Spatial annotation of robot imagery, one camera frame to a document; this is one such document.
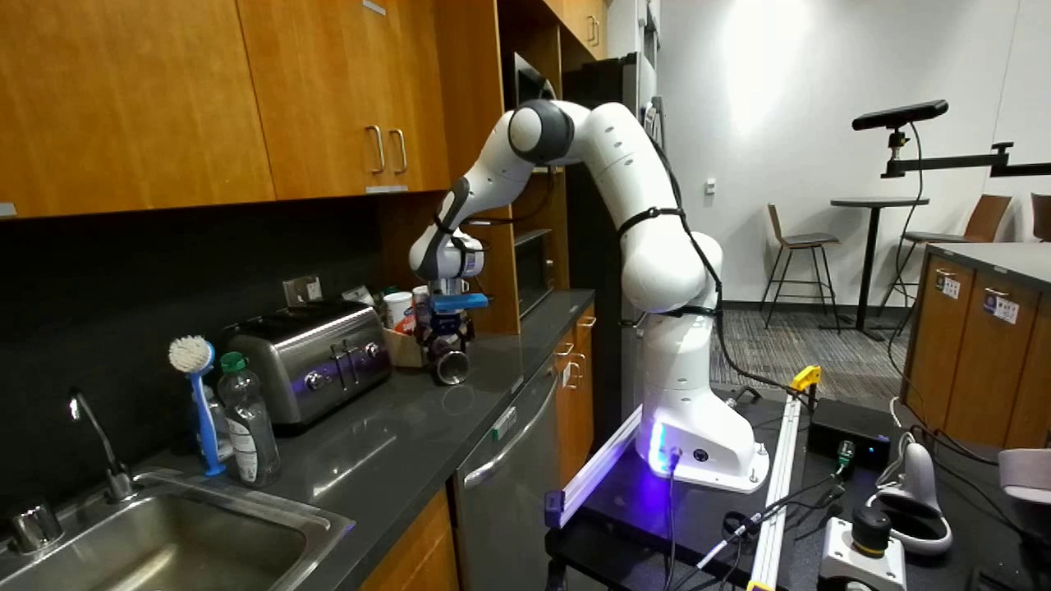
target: dishwasher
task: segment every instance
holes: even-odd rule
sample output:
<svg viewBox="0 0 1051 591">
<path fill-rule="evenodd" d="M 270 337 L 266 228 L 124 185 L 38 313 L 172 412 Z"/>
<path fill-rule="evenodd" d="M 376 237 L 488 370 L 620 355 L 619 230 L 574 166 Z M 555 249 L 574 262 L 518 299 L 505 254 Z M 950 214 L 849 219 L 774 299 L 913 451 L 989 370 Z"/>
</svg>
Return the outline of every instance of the dishwasher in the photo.
<svg viewBox="0 0 1051 591">
<path fill-rule="evenodd" d="M 553 370 L 531 378 L 460 464 L 453 480 L 467 591 L 539 591 L 548 582 L 544 499 L 559 487 Z"/>
</svg>

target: toaster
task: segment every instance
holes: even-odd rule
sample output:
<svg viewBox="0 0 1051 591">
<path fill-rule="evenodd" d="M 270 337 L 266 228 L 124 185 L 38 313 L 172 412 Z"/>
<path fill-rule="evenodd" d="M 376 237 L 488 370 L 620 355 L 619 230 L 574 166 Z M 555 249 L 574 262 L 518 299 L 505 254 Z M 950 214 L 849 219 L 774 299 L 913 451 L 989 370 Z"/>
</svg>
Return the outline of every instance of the toaster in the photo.
<svg viewBox="0 0 1051 591">
<path fill-rule="evenodd" d="M 257 314 L 231 347 L 257 369 L 280 427 L 316 423 L 392 374 L 381 320 L 353 302 Z"/>
</svg>

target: wall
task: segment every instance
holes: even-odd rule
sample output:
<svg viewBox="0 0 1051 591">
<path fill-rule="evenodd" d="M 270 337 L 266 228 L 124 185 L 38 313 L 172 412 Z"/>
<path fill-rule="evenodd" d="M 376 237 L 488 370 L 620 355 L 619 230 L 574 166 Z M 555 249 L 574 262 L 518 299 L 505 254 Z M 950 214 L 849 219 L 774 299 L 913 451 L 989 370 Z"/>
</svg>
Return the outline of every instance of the wall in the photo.
<svg viewBox="0 0 1051 591">
<path fill-rule="evenodd" d="M 0 223 L 0 515 L 102 483 L 89 423 L 52 416 L 69 388 L 121 461 L 191 451 L 169 343 L 283 306 L 287 276 L 370 284 L 376 228 L 368 201 Z"/>
<path fill-rule="evenodd" d="M 927 154 L 986 154 L 1016 142 L 1012 160 L 1051 160 L 1051 5 L 1045 0 L 664 0 L 661 97 L 666 150 L 698 230 L 727 248 L 727 299 L 759 302 L 769 272 L 766 205 L 785 228 L 832 230 L 841 302 L 858 299 L 863 214 L 832 197 L 921 192 L 921 175 L 881 180 L 885 132 L 852 132 L 861 111 L 947 100 L 921 126 Z M 1051 178 L 989 180 L 989 170 L 930 170 L 913 230 L 963 230 L 982 192 L 1051 192 Z M 875 299 L 907 212 L 881 223 Z"/>
</svg>

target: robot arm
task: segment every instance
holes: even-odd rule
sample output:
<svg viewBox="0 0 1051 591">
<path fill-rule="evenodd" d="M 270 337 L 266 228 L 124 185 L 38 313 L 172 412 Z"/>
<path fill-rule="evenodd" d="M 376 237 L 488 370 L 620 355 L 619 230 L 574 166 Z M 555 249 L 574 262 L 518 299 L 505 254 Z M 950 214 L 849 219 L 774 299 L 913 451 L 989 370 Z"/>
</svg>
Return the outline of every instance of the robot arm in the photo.
<svg viewBox="0 0 1051 591">
<path fill-rule="evenodd" d="M 559 100 L 503 116 L 479 160 L 443 197 L 433 223 L 411 248 L 411 267 L 443 299 L 482 272 L 482 249 L 460 223 L 513 205 L 531 167 L 586 166 L 620 237 L 624 299 L 646 313 L 640 343 L 638 453 L 661 476 L 754 492 L 769 473 L 748 422 L 711 388 L 712 309 L 724 249 L 691 235 L 674 180 L 640 121 L 619 102 L 582 109 Z"/>
</svg>

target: tall chair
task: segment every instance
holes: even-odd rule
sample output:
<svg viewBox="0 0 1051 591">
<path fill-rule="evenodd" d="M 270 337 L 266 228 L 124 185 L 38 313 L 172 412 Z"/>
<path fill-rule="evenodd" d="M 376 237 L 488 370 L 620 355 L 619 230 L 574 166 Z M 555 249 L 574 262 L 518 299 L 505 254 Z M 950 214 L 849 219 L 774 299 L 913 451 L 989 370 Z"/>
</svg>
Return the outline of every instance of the tall chair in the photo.
<svg viewBox="0 0 1051 591">
<path fill-rule="evenodd" d="M 902 272 L 911 271 L 911 259 L 913 259 L 918 248 L 927 248 L 927 244 L 994 244 L 998 228 L 1006 223 L 1010 208 L 1012 208 L 1012 197 L 1006 197 L 1006 195 L 982 195 L 982 197 L 975 201 L 974 217 L 966 219 L 966 230 L 963 230 L 963 235 L 924 235 L 924 230 L 902 235 L 907 258 L 897 259 L 895 279 L 892 279 L 892 286 L 887 286 L 887 291 L 885 291 L 881 309 L 887 309 L 887 302 L 892 302 L 895 291 L 899 291 L 902 299 L 913 299 L 913 297 L 911 297 L 911 286 L 918 286 L 918 284 L 907 284 Z"/>
<path fill-rule="evenodd" d="M 1033 237 L 1051 244 L 1051 195 L 1033 195 Z"/>
<path fill-rule="evenodd" d="M 766 313 L 766 324 L 772 320 L 772 306 L 782 299 L 782 286 L 785 284 L 816 286 L 817 299 L 823 299 L 823 309 L 828 309 L 833 314 L 833 286 L 832 286 L 832 271 L 828 271 L 825 248 L 839 244 L 839 237 L 832 237 L 832 235 L 794 235 L 794 237 L 785 237 L 774 205 L 766 208 L 766 217 L 769 217 L 769 228 L 772 228 L 772 237 L 774 237 L 774 248 L 778 248 L 774 262 L 772 262 L 769 279 L 766 279 L 766 290 L 761 290 L 761 302 L 759 302 L 759 313 Z M 798 249 L 811 254 L 816 279 L 790 279 L 790 267 L 792 267 L 792 258 Z"/>
</svg>

